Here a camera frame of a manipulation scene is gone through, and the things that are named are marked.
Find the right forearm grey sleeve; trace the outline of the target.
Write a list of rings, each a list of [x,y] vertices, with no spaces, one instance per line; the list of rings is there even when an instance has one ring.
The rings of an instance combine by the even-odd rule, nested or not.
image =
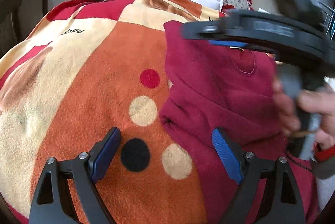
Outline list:
[[[323,210],[334,192],[334,146],[315,150],[311,166],[317,182],[318,205]]]

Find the person's right hand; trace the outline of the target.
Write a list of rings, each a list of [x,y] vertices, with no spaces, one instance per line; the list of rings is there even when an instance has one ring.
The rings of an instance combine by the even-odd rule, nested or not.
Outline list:
[[[300,120],[296,116],[296,107],[309,113],[317,113],[322,117],[315,136],[320,149],[334,147],[334,91],[326,86],[322,91],[302,90],[296,101],[287,96],[279,78],[273,78],[273,101],[278,110],[279,125],[287,136],[300,130]]]

